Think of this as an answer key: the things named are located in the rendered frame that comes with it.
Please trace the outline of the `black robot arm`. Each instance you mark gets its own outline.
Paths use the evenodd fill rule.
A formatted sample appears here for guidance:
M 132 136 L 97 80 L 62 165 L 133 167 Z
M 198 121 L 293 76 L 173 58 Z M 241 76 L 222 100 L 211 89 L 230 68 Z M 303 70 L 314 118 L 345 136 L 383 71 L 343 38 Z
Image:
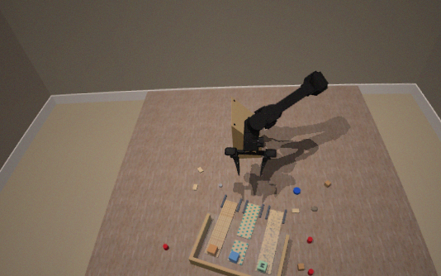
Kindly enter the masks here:
M 304 78 L 303 84 L 286 98 L 283 98 L 275 104 L 269 104 L 256 110 L 251 117 L 244 121 L 244 133 L 258 133 L 263 128 L 270 129 L 276 125 L 277 119 L 282 115 L 282 112 L 291 105 L 296 104 L 305 96 L 317 96 L 328 88 L 328 81 L 321 72 L 314 71 L 309 76 Z M 258 151 L 258 148 L 263 147 L 263 137 L 254 137 L 244 135 L 244 150 Z

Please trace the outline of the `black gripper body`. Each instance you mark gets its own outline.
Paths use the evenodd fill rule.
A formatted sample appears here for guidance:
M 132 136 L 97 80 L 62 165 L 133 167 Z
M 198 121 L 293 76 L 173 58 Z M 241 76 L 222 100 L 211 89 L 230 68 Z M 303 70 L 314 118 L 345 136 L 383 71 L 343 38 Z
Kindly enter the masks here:
M 244 135 L 249 135 L 249 137 L 254 137 L 254 134 L 258 133 L 244 133 Z M 258 134 L 259 137 L 259 134 Z M 244 148 L 242 150 L 237 150 L 234 147 L 226 147 L 225 155 L 238 156 L 238 155 L 263 155 L 266 158 L 277 158 L 277 151 L 275 149 L 258 150 L 257 153 L 250 150 L 246 152 Z

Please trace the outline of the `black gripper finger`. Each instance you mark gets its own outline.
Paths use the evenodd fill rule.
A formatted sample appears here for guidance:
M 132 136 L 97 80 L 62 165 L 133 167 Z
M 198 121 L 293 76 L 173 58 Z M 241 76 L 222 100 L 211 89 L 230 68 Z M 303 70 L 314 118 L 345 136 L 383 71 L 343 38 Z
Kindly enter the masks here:
M 269 159 L 271 159 L 271 158 L 263 157 L 262 167 L 261 167 L 261 171 L 260 171 L 260 177 L 262 176 L 264 167 Z
M 230 156 L 230 157 L 233 158 L 239 175 L 239 156 Z

